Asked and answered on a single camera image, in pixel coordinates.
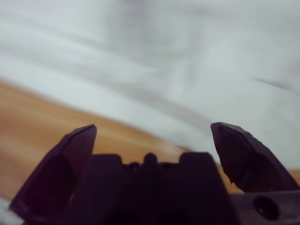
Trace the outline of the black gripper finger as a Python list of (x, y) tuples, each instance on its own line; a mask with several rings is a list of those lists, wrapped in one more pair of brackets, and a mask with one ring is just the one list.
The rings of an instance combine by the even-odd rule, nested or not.
[(59, 221), (90, 161), (95, 125), (65, 135), (41, 160), (9, 208), (25, 221)]
[(276, 156), (243, 128), (212, 123), (211, 132), (224, 173), (245, 193), (294, 191), (298, 184)]

